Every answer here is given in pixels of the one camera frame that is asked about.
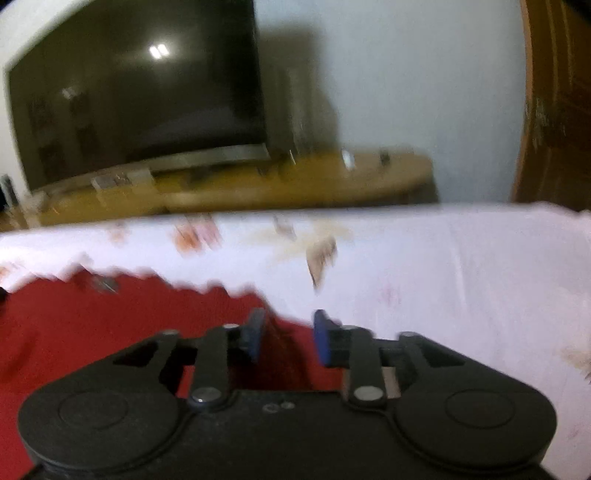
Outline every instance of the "brown door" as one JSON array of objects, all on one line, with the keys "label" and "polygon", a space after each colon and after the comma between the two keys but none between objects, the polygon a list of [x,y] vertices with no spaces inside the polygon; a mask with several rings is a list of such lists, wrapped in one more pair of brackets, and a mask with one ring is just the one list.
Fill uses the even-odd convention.
[{"label": "brown door", "polygon": [[514,200],[591,209],[591,1],[521,6],[527,105]]}]

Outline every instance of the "television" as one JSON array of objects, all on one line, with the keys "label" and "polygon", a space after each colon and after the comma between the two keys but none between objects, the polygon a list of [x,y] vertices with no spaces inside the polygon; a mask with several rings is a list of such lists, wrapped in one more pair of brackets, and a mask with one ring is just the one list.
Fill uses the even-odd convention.
[{"label": "television", "polygon": [[30,190],[268,155],[252,0],[94,0],[8,88]]}]

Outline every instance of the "white wall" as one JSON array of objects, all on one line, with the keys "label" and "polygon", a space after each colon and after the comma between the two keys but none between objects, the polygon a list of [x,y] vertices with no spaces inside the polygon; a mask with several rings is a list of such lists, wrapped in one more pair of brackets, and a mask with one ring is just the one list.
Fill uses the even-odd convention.
[{"label": "white wall", "polygon": [[[15,0],[0,13],[0,67],[82,3]],[[256,0],[256,7],[265,84],[276,79],[276,65],[310,67],[316,144],[409,145],[433,159],[443,201],[509,199],[525,101],[518,0]],[[23,192],[5,81],[0,89],[0,173]]]}]

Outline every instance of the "red blanket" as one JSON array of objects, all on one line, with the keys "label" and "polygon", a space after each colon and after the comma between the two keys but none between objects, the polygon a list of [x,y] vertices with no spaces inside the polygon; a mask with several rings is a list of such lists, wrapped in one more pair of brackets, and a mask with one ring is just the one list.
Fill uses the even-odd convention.
[{"label": "red blanket", "polygon": [[[0,307],[0,479],[17,479],[31,467],[17,413],[36,388],[161,330],[200,336],[266,306],[254,294],[176,290],[157,277],[120,275],[116,283],[117,293],[107,293],[86,271],[68,282],[39,279]],[[271,313],[260,363],[246,375],[249,388],[267,390],[338,390],[341,382],[338,370],[319,364],[311,329]]]}]

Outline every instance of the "bed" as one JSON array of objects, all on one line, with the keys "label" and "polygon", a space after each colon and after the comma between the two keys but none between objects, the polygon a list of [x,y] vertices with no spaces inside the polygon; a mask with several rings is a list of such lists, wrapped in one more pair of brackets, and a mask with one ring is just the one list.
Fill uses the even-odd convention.
[{"label": "bed", "polygon": [[541,390],[558,414],[543,465],[561,480],[591,475],[587,213],[550,205],[235,213],[0,237],[8,292],[38,277],[66,279],[77,265],[104,278],[155,273],[173,287],[253,290],[303,323],[323,309],[380,338],[418,332]]}]

